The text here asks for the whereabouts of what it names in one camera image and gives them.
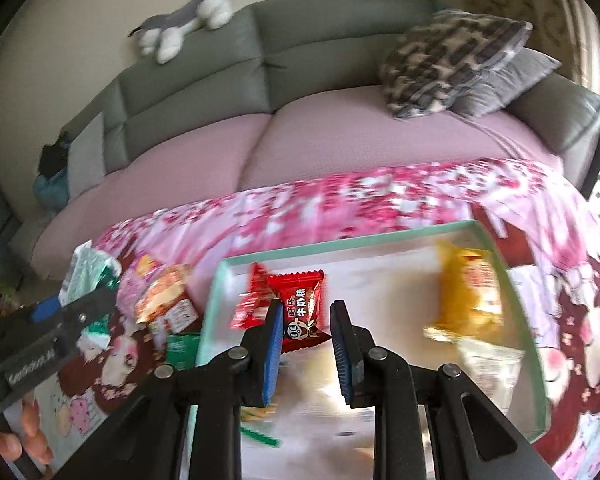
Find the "black white patterned cushion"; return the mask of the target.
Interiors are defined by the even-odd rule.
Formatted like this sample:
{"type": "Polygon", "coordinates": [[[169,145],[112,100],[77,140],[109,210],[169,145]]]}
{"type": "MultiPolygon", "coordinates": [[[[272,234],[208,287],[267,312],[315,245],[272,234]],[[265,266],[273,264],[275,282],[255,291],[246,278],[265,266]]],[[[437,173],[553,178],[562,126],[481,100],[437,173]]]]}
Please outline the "black white patterned cushion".
{"type": "Polygon", "coordinates": [[[400,36],[379,66],[388,111],[407,119],[448,110],[520,52],[532,29],[527,21],[491,14],[437,12],[400,36]]]}

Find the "grey white plush dog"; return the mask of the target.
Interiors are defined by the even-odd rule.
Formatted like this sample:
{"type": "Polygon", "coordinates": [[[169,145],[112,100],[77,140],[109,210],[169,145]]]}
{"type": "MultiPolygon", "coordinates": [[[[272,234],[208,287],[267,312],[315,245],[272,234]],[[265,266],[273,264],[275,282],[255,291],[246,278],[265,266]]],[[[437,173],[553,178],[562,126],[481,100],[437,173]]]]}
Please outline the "grey white plush dog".
{"type": "Polygon", "coordinates": [[[217,30],[234,15],[230,0],[189,0],[169,14],[157,14],[129,32],[141,56],[153,55],[160,65],[172,61],[182,50],[185,36],[206,28],[217,30]]]}

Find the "yellow snack packet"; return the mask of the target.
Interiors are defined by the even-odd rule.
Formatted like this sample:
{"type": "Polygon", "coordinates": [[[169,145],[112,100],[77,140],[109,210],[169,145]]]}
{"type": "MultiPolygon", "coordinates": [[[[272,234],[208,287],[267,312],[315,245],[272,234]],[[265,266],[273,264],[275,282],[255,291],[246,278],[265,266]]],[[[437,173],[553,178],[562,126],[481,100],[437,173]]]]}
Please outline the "yellow snack packet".
{"type": "Polygon", "coordinates": [[[466,337],[497,341],[504,320],[492,252],[442,242],[437,244],[437,255],[441,266],[438,316],[424,327],[424,335],[441,342],[466,337]]]}

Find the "green rimmed cardboard box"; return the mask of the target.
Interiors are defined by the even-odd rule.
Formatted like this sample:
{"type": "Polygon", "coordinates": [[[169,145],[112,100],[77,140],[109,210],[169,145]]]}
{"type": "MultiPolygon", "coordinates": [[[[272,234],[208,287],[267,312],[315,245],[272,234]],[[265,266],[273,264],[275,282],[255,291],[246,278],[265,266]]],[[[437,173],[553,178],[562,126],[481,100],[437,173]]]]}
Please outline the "green rimmed cardboard box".
{"type": "MultiPolygon", "coordinates": [[[[212,282],[197,361],[209,362],[238,344],[240,330],[230,320],[241,294],[248,290],[253,263],[274,274],[322,270],[327,301],[343,301],[356,325],[407,362],[428,370],[446,363],[464,370],[455,344],[429,339],[424,327],[438,316],[441,270],[437,244],[494,252],[486,229],[475,221],[430,226],[404,232],[336,240],[258,252],[223,260],[212,282]]],[[[524,359],[508,420],[528,441],[550,426],[543,373],[524,308],[506,264],[494,256],[500,282],[504,325],[498,346],[524,350],[524,359]]],[[[274,413],[250,422],[242,435],[242,474],[247,479],[367,479],[372,474],[372,408],[349,408],[321,415],[284,410],[273,399],[274,413]]]]}

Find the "orange beige bread snack bag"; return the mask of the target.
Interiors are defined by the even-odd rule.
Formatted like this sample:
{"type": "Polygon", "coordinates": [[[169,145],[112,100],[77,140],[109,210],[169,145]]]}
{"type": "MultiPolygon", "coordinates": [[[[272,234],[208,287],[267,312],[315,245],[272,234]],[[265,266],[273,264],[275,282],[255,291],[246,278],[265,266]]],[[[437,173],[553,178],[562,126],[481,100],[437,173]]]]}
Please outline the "orange beige bread snack bag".
{"type": "Polygon", "coordinates": [[[149,323],[183,300],[192,306],[193,300],[187,292],[188,274],[189,267],[181,264],[161,271],[135,304],[135,321],[138,324],[149,323]]]}

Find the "pink swiss roll snack bag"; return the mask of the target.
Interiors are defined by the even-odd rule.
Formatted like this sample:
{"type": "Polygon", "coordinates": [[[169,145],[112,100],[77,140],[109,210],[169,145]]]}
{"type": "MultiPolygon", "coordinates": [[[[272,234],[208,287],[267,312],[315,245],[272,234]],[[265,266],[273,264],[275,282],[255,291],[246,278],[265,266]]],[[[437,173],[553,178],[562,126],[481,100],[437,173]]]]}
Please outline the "pink swiss roll snack bag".
{"type": "Polygon", "coordinates": [[[162,262],[149,254],[132,261],[122,274],[117,292],[117,308],[122,315],[134,320],[137,301],[161,268],[162,262]]]}

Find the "pink cartoon print blanket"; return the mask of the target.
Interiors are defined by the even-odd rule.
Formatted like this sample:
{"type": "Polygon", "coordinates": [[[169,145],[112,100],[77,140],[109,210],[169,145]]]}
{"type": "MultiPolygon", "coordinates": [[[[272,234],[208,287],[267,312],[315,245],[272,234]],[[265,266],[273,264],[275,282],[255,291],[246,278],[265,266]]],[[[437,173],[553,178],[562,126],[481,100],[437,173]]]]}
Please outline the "pink cartoon print blanket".
{"type": "Polygon", "coordinates": [[[52,240],[95,245],[123,272],[143,254],[185,263],[206,300],[228,256],[474,219],[518,287],[543,360],[552,424],[536,450],[562,479],[600,473],[600,217],[555,169],[513,159],[430,162],[288,182],[178,206],[104,217],[87,194],[52,224],[52,240]]]}

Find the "clear bag round bun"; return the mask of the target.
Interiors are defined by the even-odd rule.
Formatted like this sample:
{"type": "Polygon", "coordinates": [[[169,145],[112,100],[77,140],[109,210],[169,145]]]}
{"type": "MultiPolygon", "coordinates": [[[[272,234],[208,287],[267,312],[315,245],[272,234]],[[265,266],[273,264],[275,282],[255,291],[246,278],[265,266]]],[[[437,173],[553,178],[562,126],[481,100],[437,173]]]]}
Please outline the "clear bag round bun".
{"type": "Polygon", "coordinates": [[[343,414],[344,403],[330,344],[285,353],[280,361],[274,399],[290,412],[343,414]]]}

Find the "teal black items by sofa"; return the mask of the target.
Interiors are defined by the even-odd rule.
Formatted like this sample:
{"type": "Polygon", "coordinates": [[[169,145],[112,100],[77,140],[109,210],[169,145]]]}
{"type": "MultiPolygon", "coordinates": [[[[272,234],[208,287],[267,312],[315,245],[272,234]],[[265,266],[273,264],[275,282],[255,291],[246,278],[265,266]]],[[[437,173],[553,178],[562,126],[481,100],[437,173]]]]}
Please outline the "teal black items by sofa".
{"type": "Polygon", "coordinates": [[[69,203],[68,154],[71,142],[61,133],[54,144],[45,144],[38,160],[33,195],[48,214],[58,214],[69,203]]]}

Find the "white pale snack packet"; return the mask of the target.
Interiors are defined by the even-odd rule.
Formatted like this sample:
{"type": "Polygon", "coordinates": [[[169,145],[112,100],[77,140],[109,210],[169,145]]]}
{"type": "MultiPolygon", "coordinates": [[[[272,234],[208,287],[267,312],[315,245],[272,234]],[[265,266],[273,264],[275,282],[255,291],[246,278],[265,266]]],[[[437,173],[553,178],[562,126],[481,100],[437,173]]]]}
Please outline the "white pale snack packet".
{"type": "Polygon", "coordinates": [[[524,350],[463,337],[456,342],[464,371],[504,413],[512,404],[524,350]]]}

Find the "grey cushion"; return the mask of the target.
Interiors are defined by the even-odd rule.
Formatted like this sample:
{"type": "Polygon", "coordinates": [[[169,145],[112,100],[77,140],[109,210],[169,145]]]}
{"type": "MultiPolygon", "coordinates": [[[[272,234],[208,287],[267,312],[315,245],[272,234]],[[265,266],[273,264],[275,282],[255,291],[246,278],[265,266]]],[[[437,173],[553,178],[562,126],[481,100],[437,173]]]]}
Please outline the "grey cushion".
{"type": "Polygon", "coordinates": [[[562,62],[556,58],[523,48],[506,65],[491,70],[475,87],[458,98],[451,110],[467,119],[477,119],[502,110],[560,66],[562,62]]]}

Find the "grey sofa with pink cover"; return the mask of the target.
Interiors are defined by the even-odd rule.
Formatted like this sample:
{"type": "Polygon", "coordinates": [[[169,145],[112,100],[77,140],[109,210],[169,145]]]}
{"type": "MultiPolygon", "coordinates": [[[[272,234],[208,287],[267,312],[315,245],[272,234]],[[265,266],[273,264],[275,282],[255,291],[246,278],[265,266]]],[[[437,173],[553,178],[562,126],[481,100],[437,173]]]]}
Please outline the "grey sofa with pink cover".
{"type": "Polygon", "coordinates": [[[250,188],[414,162],[531,159],[574,185],[600,142],[600,96],[532,68],[532,86],[495,110],[396,118],[382,59],[438,0],[264,0],[175,60],[140,60],[60,130],[93,140],[82,192],[24,222],[9,242],[30,273],[57,281],[73,249],[113,224],[250,188]]]}

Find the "small red candy packet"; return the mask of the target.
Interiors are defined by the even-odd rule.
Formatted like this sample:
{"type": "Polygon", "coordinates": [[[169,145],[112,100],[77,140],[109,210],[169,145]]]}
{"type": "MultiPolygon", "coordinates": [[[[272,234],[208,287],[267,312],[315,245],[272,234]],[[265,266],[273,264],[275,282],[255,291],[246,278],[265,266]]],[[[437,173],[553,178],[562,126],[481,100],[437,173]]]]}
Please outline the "small red candy packet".
{"type": "Polygon", "coordinates": [[[314,348],[329,340],[329,334],[324,331],[325,274],[322,270],[270,274],[266,282],[274,297],[283,304],[283,353],[314,348]]]}

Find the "green white snack packet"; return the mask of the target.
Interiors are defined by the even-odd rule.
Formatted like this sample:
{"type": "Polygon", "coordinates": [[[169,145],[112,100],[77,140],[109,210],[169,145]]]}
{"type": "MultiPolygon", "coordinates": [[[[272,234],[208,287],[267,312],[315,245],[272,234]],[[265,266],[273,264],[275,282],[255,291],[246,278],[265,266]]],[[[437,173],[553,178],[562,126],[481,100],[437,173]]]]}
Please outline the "green white snack packet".
{"type": "MultiPolygon", "coordinates": [[[[72,254],[58,294],[59,304],[65,307],[94,292],[99,285],[115,290],[119,286],[121,274],[121,263],[108,252],[94,248],[89,240],[78,246],[72,254]]],[[[109,314],[105,314],[84,328],[82,335],[92,346],[105,350],[111,340],[108,322],[109,314]]]]}

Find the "red patterned snack packet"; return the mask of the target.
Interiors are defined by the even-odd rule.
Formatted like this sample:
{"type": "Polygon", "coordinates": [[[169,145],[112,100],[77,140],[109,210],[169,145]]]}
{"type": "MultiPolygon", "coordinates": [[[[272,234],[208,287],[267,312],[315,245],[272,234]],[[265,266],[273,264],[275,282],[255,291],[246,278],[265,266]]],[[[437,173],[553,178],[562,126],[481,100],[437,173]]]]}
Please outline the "red patterned snack packet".
{"type": "Polygon", "coordinates": [[[248,330],[248,328],[263,324],[273,299],[274,294],[271,287],[268,286],[268,270],[261,263],[253,263],[248,290],[239,297],[230,320],[230,328],[232,330],[248,330]]]}

